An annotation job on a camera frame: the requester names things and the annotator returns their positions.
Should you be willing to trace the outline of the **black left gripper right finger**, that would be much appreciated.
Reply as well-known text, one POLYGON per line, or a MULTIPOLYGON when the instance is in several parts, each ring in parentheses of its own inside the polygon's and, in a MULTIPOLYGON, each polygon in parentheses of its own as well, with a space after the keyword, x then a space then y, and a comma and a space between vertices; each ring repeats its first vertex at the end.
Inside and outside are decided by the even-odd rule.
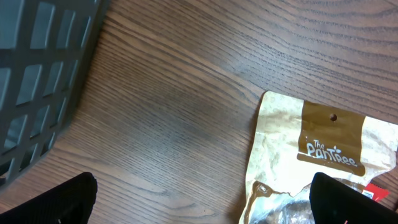
POLYGON ((316 224, 397 224, 396 212, 321 172, 309 198, 316 224))

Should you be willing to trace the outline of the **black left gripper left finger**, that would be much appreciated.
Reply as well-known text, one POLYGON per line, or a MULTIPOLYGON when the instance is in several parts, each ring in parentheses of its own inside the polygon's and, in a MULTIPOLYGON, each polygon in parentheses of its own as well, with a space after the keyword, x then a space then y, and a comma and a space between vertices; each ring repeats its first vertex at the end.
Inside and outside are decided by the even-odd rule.
POLYGON ((86 224, 96 202, 98 183, 90 172, 80 175, 1 214, 1 224, 86 224))

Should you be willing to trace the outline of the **red snack stick packet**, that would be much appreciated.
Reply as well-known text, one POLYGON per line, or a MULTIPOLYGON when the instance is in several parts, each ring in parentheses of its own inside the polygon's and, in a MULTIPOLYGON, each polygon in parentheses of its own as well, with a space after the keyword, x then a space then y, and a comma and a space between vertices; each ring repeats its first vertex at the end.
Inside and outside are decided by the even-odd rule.
POLYGON ((389 191, 379 187, 378 185, 369 183, 362 191, 362 194, 372 199, 373 201, 380 202, 382 199, 386 198, 389 195, 389 191))

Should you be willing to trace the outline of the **brown cookie snack bag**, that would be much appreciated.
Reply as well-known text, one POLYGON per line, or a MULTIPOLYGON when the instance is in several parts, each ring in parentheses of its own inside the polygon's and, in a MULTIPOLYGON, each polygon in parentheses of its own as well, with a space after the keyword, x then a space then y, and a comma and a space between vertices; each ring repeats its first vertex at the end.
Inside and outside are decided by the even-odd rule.
POLYGON ((362 192, 396 166, 397 126, 352 111, 264 93, 246 171, 241 223, 313 223, 321 172, 362 192))

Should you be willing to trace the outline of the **grey plastic mesh basket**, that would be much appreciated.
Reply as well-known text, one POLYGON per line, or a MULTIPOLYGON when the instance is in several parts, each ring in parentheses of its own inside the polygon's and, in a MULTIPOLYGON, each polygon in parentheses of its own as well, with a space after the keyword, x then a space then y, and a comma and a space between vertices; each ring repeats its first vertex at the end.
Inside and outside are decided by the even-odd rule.
POLYGON ((1 0, 1 189, 69 126, 107 0, 1 0))

